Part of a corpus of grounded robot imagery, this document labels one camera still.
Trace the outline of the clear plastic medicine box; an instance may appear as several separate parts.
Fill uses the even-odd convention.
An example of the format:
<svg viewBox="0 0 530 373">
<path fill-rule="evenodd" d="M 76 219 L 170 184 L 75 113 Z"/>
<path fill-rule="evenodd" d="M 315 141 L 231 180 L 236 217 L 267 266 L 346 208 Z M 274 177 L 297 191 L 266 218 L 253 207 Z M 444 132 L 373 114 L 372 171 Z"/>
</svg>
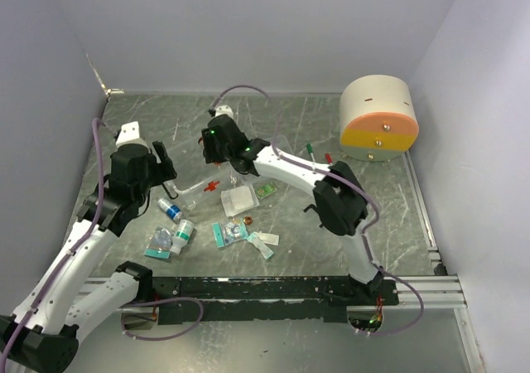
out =
<svg viewBox="0 0 530 373">
<path fill-rule="evenodd" d="M 179 189 L 175 180 L 163 182 L 161 186 L 169 200 L 179 208 L 192 210 L 203 202 L 219 198 L 221 192 L 228 190 L 232 185 L 230 172 L 220 170 L 186 189 Z"/>
</svg>

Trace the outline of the white teal medicine bottle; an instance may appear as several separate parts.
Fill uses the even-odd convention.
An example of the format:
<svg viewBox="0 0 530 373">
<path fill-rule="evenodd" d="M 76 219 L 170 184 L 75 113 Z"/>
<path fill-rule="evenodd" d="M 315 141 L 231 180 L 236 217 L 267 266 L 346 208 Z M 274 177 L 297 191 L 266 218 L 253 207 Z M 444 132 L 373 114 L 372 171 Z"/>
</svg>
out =
<svg viewBox="0 0 530 373">
<path fill-rule="evenodd" d="M 179 254 L 190 242 L 195 231 L 195 225 L 189 220 L 181 220 L 176 227 L 176 231 L 171 237 L 170 252 Z"/>
</svg>

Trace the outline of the white gauze pad packet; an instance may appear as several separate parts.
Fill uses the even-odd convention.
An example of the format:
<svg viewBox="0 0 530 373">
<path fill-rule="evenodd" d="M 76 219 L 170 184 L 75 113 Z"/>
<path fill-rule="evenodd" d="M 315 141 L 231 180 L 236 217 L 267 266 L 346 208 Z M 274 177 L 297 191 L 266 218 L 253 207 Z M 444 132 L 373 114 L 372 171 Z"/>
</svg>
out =
<svg viewBox="0 0 530 373">
<path fill-rule="evenodd" d="M 238 186 L 220 193 L 224 213 L 235 217 L 259 206 L 259 200 L 251 185 Z"/>
</svg>

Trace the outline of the small green medicine box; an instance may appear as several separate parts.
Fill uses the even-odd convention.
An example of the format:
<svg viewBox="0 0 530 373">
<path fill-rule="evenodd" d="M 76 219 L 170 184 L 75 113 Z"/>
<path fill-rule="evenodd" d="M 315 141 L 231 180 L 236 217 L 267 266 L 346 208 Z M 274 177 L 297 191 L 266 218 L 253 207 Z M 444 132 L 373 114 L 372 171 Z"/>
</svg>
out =
<svg viewBox="0 0 530 373">
<path fill-rule="evenodd" d="M 256 195 L 259 200 L 265 199 L 273 195 L 277 191 L 277 186 L 273 182 L 267 182 L 259 185 L 256 189 Z"/>
</svg>

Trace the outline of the teal silver foil packet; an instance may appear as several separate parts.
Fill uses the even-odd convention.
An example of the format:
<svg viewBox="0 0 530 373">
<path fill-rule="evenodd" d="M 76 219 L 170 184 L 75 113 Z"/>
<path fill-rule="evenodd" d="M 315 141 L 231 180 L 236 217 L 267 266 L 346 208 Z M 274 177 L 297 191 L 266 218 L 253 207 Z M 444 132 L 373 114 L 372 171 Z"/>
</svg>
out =
<svg viewBox="0 0 530 373">
<path fill-rule="evenodd" d="M 162 226 L 158 226 L 144 251 L 144 255 L 154 259 L 169 259 L 172 247 L 172 234 Z"/>
</svg>

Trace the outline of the teal blister pack bag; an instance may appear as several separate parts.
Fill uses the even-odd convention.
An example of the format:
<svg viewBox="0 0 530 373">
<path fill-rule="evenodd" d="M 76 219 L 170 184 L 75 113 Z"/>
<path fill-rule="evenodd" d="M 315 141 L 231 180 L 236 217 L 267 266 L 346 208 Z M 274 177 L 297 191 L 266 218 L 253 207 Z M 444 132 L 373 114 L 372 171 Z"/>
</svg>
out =
<svg viewBox="0 0 530 373">
<path fill-rule="evenodd" d="M 212 224 L 214 242 L 216 247 L 222 249 L 249 236 L 246 224 L 242 219 L 231 219 L 226 222 Z"/>
</svg>

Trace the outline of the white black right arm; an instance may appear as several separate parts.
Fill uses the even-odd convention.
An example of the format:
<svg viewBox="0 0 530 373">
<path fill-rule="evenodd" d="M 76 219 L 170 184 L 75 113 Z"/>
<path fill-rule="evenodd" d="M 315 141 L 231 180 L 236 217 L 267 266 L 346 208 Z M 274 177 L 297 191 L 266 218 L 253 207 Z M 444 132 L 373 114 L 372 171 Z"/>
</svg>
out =
<svg viewBox="0 0 530 373">
<path fill-rule="evenodd" d="M 248 138 L 230 109 L 209 109 L 211 120 L 201 130 L 207 163 L 229 163 L 242 174 L 284 182 L 313 198 L 306 208 L 316 212 L 320 226 L 341 238 L 348 257 L 349 276 L 372 296 L 383 281 L 383 269 L 373 255 L 367 230 L 379 219 L 373 199 L 362 189 L 347 163 L 332 165 L 304 160 L 270 141 Z"/>
</svg>

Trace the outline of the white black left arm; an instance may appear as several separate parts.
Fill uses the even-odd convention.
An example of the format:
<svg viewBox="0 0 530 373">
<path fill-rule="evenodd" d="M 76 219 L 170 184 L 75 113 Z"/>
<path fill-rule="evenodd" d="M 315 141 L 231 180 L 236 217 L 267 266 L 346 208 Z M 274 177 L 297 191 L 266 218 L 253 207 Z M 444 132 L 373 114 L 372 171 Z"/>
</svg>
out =
<svg viewBox="0 0 530 373">
<path fill-rule="evenodd" d="M 137 219 L 150 190 L 176 178 L 163 143 L 147 144 L 138 122 L 120 128 L 116 148 L 111 172 L 99 174 L 51 266 L 24 301 L 1 318 L 3 372 L 62 372 L 85 338 L 115 310 L 153 301 L 152 270 L 130 261 L 78 297 L 94 266 Z"/>
</svg>

